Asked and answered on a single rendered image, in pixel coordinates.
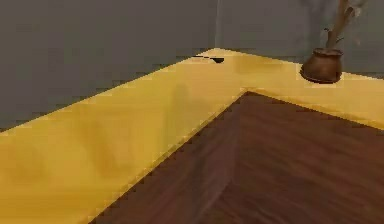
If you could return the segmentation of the small black flat object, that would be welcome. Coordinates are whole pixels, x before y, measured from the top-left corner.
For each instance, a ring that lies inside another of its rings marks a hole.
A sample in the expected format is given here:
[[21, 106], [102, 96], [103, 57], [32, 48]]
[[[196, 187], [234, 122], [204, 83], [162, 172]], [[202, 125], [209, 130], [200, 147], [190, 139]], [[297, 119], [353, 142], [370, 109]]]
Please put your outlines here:
[[196, 56], [193, 56], [193, 57], [194, 58], [209, 59], [209, 60], [214, 61], [216, 64], [220, 64], [220, 63], [224, 62], [224, 58], [221, 58], [221, 57], [209, 57], [209, 56], [200, 56], [200, 55], [196, 55]]

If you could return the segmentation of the house plant in brown pot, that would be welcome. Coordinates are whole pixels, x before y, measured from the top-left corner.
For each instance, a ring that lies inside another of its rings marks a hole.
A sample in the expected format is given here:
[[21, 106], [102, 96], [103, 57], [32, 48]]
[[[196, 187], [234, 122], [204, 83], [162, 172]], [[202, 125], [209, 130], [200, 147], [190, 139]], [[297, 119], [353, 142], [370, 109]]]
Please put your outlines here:
[[315, 48], [311, 56], [302, 64], [300, 75], [313, 83], [333, 84], [340, 80], [342, 75], [343, 51], [337, 44], [343, 40], [342, 32], [351, 20], [357, 18], [363, 6], [369, 0], [338, 0], [336, 18], [331, 29], [325, 28], [327, 40], [324, 47]]

